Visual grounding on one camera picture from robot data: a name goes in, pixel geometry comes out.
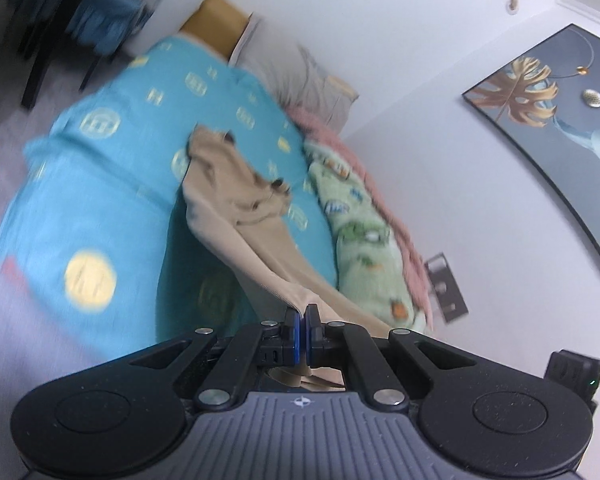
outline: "orange patch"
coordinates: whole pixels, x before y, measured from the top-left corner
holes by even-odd
[[[392,301],[391,302],[391,314],[394,316],[394,319],[405,320],[409,319],[409,312],[407,308],[404,306],[404,303],[401,301]]]

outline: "pillowcase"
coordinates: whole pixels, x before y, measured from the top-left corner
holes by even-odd
[[[286,32],[252,14],[229,65],[253,73],[281,107],[301,106],[340,133],[358,93]]]

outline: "monstera leaf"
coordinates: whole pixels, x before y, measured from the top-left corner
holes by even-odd
[[[500,108],[496,122],[508,109],[509,119],[515,123],[536,128],[545,126],[556,107],[548,107],[543,102],[555,98],[558,87],[555,82],[549,84],[546,80],[551,69],[547,65],[538,69],[539,65],[540,61],[533,57],[519,57],[510,67],[499,70],[472,89],[471,92],[482,97],[470,98],[471,101],[480,108]]]

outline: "blue bedding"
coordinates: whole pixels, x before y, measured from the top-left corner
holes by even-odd
[[[49,314],[104,358],[255,320],[232,273],[184,221],[179,189],[197,123],[231,130],[259,173],[291,184],[289,231],[336,285],[301,134],[254,76],[167,38],[27,146],[29,179],[0,228],[0,259],[14,256]]]

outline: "beige garment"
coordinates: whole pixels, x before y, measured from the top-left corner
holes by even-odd
[[[296,249],[282,219],[290,203],[286,184],[262,178],[230,134],[204,126],[192,133],[189,156],[182,183],[189,228],[234,270],[261,319],[281,319],[288,306],[304,314],[315,303],[323,322],[343,320],[364,326],[372,336],[387,336],[388,325],[340,294]],[[311,373],[301,368],[303,375]],[[338,375],[320,373],[341,383]]]

